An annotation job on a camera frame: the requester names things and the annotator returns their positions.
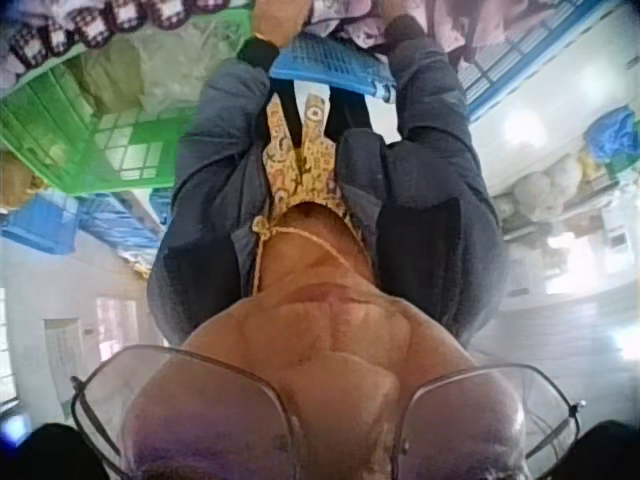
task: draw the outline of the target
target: blue plastic crate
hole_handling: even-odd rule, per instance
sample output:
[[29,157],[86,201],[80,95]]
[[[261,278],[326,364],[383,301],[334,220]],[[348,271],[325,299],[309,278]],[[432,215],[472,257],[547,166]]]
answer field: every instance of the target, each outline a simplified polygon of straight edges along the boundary
[[7,216],[2,236],[51,255],[75,251],[78,201],[56,190],[40,192]]
[[154,188],[149,195],[149,203],[158,216],[160,225],[167,226],[171,223],[171,191],[170,188]]
[[160,234],[131,213],[127,200],[114,193],[80,199],[80,229],[113,248],[158,248]]
[[[480,50],[459,76],[477,120],[490,107],[546,60],[555,55],[586,24],[617,2],[607,0],[553,0],[555,12],[526,34]],[[395,82],[386,64],[376,57],[334,40],[301,35],[274,63],[274,78],[303,80],[340,87],[392,103]]]

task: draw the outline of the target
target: person's left hand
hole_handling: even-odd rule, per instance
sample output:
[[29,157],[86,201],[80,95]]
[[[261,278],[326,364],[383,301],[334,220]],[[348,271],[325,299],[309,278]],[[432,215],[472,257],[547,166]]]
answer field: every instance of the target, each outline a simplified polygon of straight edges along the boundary
[[312,0],[257,0],[253,33],[278,48],[289,45],[302,30]]

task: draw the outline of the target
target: nose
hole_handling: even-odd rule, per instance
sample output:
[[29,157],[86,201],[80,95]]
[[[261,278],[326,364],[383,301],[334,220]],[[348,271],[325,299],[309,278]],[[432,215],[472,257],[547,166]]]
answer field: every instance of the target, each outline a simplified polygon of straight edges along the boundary
[[274,382],[304,438],[305,478],[388,471],[399,382],[345,353],[323,353]]

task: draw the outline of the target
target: yellow garment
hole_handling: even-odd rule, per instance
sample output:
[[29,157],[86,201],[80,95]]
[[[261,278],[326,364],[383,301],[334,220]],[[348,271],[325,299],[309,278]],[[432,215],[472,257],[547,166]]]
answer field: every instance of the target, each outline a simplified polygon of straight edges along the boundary
[[326,102],[317,95],[309,95],[305,105],[302,126],[302,146],[293,147],[287,122],[278,95],[267,107],[267,119],[271,143],[262,161],[271,186],[273,203],[268,216],[259,216],[253,222],[253,231],[260,235],[256,270],[253,282],[254,294],[260,283],[260,266],[264,242],[276,233],[295,233],[321,245],[342,264],[348,262],[327,242],[307,232],[294,228],[277,227],[278,219],[290,208],[301,203],[317,203],[333,212],[347,224],[360,244],[360,232],[353,225],[340,188],[335,182],[336,145],[324,136]]

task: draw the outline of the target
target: person's right hand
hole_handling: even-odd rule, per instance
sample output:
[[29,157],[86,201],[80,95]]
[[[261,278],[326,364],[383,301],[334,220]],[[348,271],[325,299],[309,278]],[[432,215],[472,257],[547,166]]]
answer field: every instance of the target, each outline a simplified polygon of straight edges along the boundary
[[302,30],[312,0],[257,0],[253,33],[278,48],[289,45]]
[[382,0],[382,19],[388,25],[393,20],[409,13],[409,0]]

